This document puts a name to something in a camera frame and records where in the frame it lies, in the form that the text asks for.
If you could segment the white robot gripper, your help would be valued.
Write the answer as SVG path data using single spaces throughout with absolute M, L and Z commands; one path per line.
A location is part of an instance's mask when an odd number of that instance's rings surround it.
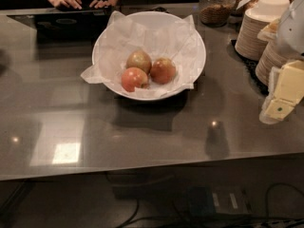
M 269 94 L 259 120 L 265 124 L 283 121 L 304 98 L 304 0 L 294 0 L 280 20 L 275 19 L 257 35 L 261 41 L 274 41 L 278 51 L 298 59 L 282 68 L 273 67 L 269 75 Z

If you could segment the person's left hand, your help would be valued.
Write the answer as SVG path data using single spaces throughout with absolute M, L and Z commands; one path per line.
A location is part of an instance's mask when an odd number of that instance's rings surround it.
M 104 1 L 104 0 L 93 0 L 89 6 L 93 9 L 100 9 L 100 8 L 110 7 L 111 3 L 109 1 Z

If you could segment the person's right hand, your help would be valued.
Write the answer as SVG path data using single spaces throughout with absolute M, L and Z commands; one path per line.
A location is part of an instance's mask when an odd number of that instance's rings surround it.
M 82 8 L 81 0 L 52 0 L 51 4 L 55 8 L 65 7 L 68 9 L 80 10 Z

